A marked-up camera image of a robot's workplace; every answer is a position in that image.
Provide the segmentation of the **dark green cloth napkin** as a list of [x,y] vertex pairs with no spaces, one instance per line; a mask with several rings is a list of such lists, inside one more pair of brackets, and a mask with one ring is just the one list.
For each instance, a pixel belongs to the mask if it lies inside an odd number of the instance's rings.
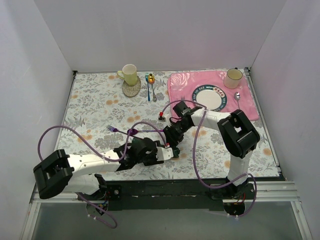
[[[151,140],[150,138],[143,138],[143,139],[134,139],[131,143],[130,146],[130,151],[132,152],[132,154],[137,157],[138,152],[141,151],[142,149],[154,149],[156,147],[170,147],[169,145],[165,145],[165,144],[161,144],[161,142],[159,140]],[[176,148],[172,148],[173,150],[173,158],[177,158],[180,154],[180,150],[176,147]]]

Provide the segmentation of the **purple spoon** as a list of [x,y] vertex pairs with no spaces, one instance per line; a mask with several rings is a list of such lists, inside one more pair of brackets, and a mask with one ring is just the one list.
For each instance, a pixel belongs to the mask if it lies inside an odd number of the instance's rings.
[[129,132],[130,132],[131,136],[134,136],[138,133],[155,133],[155,132],[163,133],[164,131],[161,129],[160,130],[154,130],[154,129],[153,130],[137,130],[137,129],[133,128],[132,130],[128,129],[126,134],[128,134]]

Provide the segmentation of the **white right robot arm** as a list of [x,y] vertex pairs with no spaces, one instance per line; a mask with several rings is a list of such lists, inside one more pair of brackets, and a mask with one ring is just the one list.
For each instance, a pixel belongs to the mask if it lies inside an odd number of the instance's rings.
[[177,121],[164,116],[163,112],[160,112],[158,117],[167,122],[163,132],[169,146],[175,150],[183,140],[184,134],[192,127],[198,131],[201,127],[218,131],[230,154],[230,166],[225,184],[208,185],[202,179],[199,182],[219,197],[237,199],[242,196],[248,185],[250,158],[260,141],[259,133],[246,114],[240,109],[233,112],[216,112],[208,110],[200,103],[190,108],[183,100],[172,101],[172,104],[178,116]]

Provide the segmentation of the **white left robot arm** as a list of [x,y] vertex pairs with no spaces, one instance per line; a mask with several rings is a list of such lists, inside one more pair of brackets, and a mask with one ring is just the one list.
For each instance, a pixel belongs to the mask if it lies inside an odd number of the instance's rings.
[[66,154],[58,149],[36,165],[33,173],[41,199],[75,192],[101,200],[107,193],[102,173],[130,170],[138,164],[162,164],[172,157],[170,147],[145,137],[100,154]]

